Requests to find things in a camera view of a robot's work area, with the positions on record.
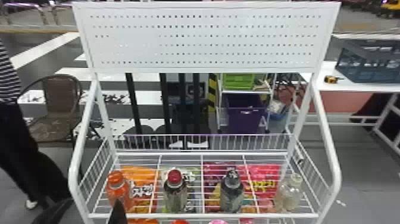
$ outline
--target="black pants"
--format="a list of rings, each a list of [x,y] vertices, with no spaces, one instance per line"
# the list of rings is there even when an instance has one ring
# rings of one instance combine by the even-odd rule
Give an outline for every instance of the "black pants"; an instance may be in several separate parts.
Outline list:
[[[71,197],[67,179],[47,155],[39,152],[17,104],[0,104],[0,167],[31,201],[41,196],[55,202]]]

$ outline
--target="purple storage bin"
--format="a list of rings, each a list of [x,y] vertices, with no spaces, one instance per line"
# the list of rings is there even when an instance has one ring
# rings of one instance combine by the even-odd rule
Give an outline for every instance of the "purple storage bin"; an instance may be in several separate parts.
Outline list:
[[[227,94],[228,132],[231,134],[257,133],[265,112],[258,94]]]

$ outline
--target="green plastic crate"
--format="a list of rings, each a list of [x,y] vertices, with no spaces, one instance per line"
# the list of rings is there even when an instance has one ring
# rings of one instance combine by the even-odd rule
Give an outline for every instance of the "green plastic crate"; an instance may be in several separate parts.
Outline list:
[[[224,89],[251,90],[255,74],[224,73]]]

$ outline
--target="black bottle cap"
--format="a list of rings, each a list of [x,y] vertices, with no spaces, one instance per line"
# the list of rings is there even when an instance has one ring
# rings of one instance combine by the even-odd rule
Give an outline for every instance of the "black bottle cap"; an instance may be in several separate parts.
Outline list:
[[[229,170],[226,173],[225,185],[228,188],[238,188],[240,186],[240,176],[239,176],[238,171]]]

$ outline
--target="perforated metal sign board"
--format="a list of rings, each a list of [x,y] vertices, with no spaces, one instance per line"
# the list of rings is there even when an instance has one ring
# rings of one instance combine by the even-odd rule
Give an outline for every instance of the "perforated metal sign board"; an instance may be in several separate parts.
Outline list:
[[[289,72],[322,62],[337,2],[74,2],[95,71]]]

